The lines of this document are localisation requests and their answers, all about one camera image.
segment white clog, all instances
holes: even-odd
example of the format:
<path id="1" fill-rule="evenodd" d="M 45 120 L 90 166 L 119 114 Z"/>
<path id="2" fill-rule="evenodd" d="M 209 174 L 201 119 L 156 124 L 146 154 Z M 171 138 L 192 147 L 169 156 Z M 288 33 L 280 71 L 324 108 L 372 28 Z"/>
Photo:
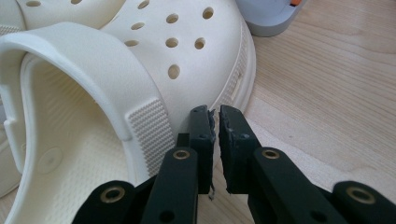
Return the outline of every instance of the white clog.
<path id="1" fill-rule="evenodd" d="M 155 175 L 192 108 L 246 107 L 255 63 L 228 0 L 127 1 L 100 31 L 0 37 L 5 127 L 23 169 L 7 223 L 70 223 L 100 184 Z"/>

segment wooden table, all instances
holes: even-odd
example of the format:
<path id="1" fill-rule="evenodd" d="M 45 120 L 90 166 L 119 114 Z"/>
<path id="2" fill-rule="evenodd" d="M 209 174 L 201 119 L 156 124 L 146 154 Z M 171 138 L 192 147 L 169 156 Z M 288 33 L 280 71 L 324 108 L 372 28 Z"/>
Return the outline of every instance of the wooden table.
<path id="1" fill-rule="evenodd" d="M 285 151 L 325 189 L 367 184 L 396 203 L 396 1 L 308 0 L 284 33 L 254 37 L 257 77 L 246 117 L 264 146 Z M 252 223 L 245 195 L 216 199 L 199 223 Z M 0 200 L 0 223 L 15 197 Z"/>

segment clog heel strap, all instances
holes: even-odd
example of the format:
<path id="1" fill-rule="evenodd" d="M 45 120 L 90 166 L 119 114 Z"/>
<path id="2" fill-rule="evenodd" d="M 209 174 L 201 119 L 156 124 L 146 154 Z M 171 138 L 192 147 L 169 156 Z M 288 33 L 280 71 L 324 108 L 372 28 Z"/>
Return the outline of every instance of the clog heel strap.
<path id="1" fill-rule="evenodd" d="M 60 23 L 2 36 L 0 75 L 21 166 L 26 146 L 7 223 L 70 223 L 94 188 L 112 179 L 141 183 L 174 145 L 150 75 L 111 35 Z M 150 134 L 154 145 L 143 146 Z"/>

